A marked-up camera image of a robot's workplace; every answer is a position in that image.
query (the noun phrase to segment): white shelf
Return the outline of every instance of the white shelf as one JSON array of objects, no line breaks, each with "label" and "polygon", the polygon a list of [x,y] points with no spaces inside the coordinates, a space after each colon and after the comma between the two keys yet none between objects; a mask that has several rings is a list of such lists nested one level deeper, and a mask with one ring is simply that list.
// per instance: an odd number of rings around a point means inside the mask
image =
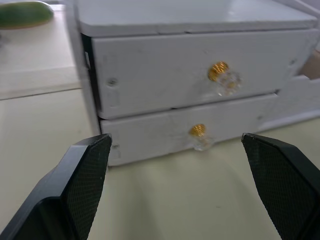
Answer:
[{"label": "white shelf", "polygon": [[62,7],[42,26],[2,30],[0,100],[80,88]]}]

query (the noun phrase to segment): drawer front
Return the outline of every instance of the drawer front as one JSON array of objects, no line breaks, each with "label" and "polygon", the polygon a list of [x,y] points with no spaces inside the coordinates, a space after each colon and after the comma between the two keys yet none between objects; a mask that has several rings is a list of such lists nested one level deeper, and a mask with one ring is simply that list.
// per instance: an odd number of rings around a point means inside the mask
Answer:
[{"label": "drawer front", "polygon": [[[99,115],[112,119],[271,93],[305,61],[317,36],[310,29],[95,38]],[[243,79],[234,95],[219,96],[208,79],[219,61]]]},{"label": "drawer front", "polygon": [[320,114],[320,78],[296,76],[278,93],[260,129],[279,127],[317,117]]},{"label": "drawer front", "polygon": [[118,120],[102,120],[103,133],[112,134],[109,165],[120,165],[192,148],[190,129],[204,124],[216,141],[254,132],[258,119],[275,94],[169,110]]}]

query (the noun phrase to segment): crystal drawer knob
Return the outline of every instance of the crystal drawer knob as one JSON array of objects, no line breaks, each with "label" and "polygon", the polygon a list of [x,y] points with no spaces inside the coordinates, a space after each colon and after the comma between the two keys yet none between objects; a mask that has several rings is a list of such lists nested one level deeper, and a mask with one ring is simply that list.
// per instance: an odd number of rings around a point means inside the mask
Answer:
[{"label": "crystal drawer knob", "polygon": [[215,143],[214,139],[206,134],[206,126],[204,124],[194,125],[190,131],[193,148],[197,151],[209,149]]},{"label": "crystal drawer knob", "polygon": [[208,71],[208,78],[217,83],[216,91],[220,96],[229,96],[236,93],[242,84],[239,73],[229,69],[227,63],[220,61]]}]

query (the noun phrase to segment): table surface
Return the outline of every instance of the table surface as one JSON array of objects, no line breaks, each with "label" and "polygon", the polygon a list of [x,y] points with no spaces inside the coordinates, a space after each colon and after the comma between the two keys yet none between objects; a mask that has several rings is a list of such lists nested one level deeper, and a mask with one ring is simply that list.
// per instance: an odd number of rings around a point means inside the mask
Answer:
[{"label": "table surface", "polygon": [[[0,230],[68,147],[92,135],[80,90],[0,101]],[[319,168],[320,119],[261,133]],[[278,240],[240,138],[106,175],[89,240]]]}]

